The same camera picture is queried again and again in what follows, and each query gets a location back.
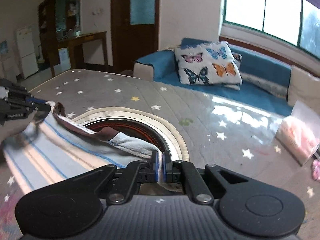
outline sofa backrest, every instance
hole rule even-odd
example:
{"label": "sofa backrest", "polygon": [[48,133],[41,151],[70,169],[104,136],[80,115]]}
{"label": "sofa backrest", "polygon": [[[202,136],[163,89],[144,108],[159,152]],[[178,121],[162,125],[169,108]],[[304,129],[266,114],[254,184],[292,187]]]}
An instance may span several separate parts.
{"label": "sofa backrest", "polygon": [[[204,42],[209,41],[183,38],[181,46],[196,45]],[[229,46],[231,51],[242,55],[240,72],[269,80],[284,87],[289,87],[291,76],[290,65],[259,52],[231,44]]]}

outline door frame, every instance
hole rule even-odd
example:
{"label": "door frame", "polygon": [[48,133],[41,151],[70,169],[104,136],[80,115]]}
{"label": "door frame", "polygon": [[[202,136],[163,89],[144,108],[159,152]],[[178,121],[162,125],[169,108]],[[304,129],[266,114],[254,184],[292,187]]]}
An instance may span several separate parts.
{"label": "door frame", "polygon": [[[114,73],[118,72],[118,58],[117,55],[119,55],[117,51],[116,46],[116,40],[112,38],[112,34],[116,33],[117,27],[116,27],[116,19],[114,17],[114,13],[119,11],[119,3],[117,3],[117,0],[111,0],[111,44],[112,44],[112,59],[113,59],[113,67],[112,70]],[[155,2],[155,42],[154,42],[154,51],[156,52],[158,50],[158,44],[159,44],[159,14],[160,14],[160,0],[156,0]]]}

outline blue butterfly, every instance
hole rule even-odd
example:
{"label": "blue butterfly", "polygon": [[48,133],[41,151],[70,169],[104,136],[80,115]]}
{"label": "blue butterfly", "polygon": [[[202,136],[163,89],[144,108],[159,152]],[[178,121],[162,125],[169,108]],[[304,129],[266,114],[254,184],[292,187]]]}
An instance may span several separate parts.
{"label": "blue butterfly", "polygon": [[195,49],[198,45],[184,45],[181,46],[180,49]]}
{"label": "blue butterfly", "polygon": [[221,47],[219,51],[213,50],[213,49],[206,49],[207,52],[211,55],[213,59],[218,59],[219,56],[222,57],[223,59],[227,59],[227,54],[226,54],[226,48]]}
{"label": "blue butterfly", "polygon": [[201,69],[199,75],[188,68],[184,68],[183,70],[189,76],[190,85],[194,85],[197,79],[198,81],[200,81],[201,79],[204,84],[209,84],[209,79],[207,78],[208,67],[204,67],[203,69]]}

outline yellow star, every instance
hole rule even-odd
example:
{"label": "yellow star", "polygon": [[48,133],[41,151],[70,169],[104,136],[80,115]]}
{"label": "yellow star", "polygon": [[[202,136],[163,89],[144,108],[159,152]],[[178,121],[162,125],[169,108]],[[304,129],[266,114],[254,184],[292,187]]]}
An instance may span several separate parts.
{"label": "yellow star", "polygon": [[132,97],[131,100],[137,102],[140,99],[138,97]]}

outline green spot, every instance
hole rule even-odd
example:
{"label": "green spot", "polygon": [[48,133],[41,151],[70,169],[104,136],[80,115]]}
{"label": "green spot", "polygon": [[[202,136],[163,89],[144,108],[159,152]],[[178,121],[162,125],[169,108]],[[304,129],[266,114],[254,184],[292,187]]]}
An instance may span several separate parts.
{"label": "green spot", "polygon": [[184,118],[179,122],[179,124],[182,126],[188,126],[191,123],[193,123],[193,120],[190,118]]}

